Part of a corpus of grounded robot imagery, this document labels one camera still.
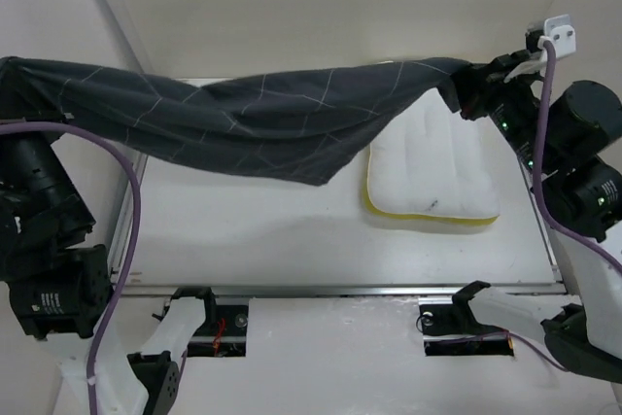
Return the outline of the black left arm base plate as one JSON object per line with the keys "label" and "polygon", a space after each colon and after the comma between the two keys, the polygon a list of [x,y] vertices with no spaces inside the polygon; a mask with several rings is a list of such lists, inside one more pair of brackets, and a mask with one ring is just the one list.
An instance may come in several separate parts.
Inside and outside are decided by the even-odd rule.
{"label": "black left arm base plate", "polygon": [[239,358],[247,352],[247,304],[216,305],[213,315],[194,333],[190,358]]}

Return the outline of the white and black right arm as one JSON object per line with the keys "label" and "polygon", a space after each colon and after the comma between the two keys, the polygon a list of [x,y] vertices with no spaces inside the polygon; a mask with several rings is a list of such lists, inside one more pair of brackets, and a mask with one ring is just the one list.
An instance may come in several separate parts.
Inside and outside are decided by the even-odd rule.
{"label": "white and black right arm", "polygon": [[581,247],[570,262],[580,300],[538,304],[476,281],[453,295],[450,319],[466,333],[501,329],[544,345],[564,370],[621,380],[621,263],[603,248],[621,224],[621,175],[601,152],[621,136],[621,103],[608,87],[572,83],[557,99],[531,86],[552,85],[555,64],[521,73],[524,51],[469,65],[451,80],[451,108],[462,118],[489,118],[530,172],[545,222]]}

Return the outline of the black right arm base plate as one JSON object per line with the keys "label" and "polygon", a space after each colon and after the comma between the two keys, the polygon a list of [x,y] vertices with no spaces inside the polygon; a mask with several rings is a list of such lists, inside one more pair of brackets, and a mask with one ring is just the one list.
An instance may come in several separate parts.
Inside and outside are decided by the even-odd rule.
{"label": "black right arm base plate", "polygon": [[419,305],[416,328],[424,336],[427,357],[513,357],[511,338],[502,329],[480,325],[452,303]]}

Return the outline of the white pillow with yellow edge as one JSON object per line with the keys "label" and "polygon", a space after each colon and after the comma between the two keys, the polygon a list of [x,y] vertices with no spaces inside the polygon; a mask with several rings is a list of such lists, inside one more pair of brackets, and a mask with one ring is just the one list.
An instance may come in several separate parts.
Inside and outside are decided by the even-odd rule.
{"label": "white pillow with yellow edge", "polygon": [[476,125],[449,111],[432,88],[369,145],[363,203],[398,221],[490,225],[501,213]]}

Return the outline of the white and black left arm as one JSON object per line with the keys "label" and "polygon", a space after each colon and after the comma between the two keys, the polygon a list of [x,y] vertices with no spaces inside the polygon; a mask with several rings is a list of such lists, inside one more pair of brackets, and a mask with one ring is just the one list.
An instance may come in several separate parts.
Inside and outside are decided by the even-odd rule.
{"label": "white and black left arm", "polygon": [[94,218],[48,141],[92,134],[50,121],[1,124],[1,279],[25,334],[50,354],[90,414],[166,414],[193,335],[218,311],[207,288],[175,292],[157,328],[126,352],[112,322],[130,272],[109,274],[104,246],[85,247]]}

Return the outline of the dark grey checked pillowcase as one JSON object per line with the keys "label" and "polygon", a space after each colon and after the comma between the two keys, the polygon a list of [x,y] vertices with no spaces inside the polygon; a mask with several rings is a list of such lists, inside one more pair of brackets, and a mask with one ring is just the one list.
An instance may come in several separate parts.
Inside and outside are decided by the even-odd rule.
{"label": "dark grey checked pillowcase", "polygon": [[465,67],[434,57],[193,86],[12,56],[1,61],[1,111],[66,121],[194,169],[322,186],[428,90],[456,109],[451,77]]}

